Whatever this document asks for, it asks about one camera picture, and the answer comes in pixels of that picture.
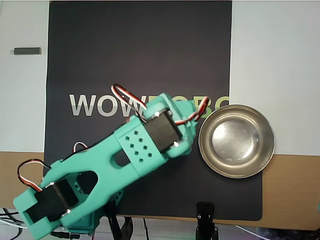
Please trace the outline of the teal gripper black servo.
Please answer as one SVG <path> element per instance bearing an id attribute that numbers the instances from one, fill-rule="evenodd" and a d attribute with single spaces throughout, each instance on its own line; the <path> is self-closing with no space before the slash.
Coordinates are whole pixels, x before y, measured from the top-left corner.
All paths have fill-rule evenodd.
<path id="1" fill-rule="evenodd" d="M 184 107 L 184 118 L 186 120 L 186 125 L 191 129 L 192 132 L 196 132 L 197 124 L 200 119 L 201 113 L 199 106 L 195 107 L 193 100 L 188 100 Z"/>

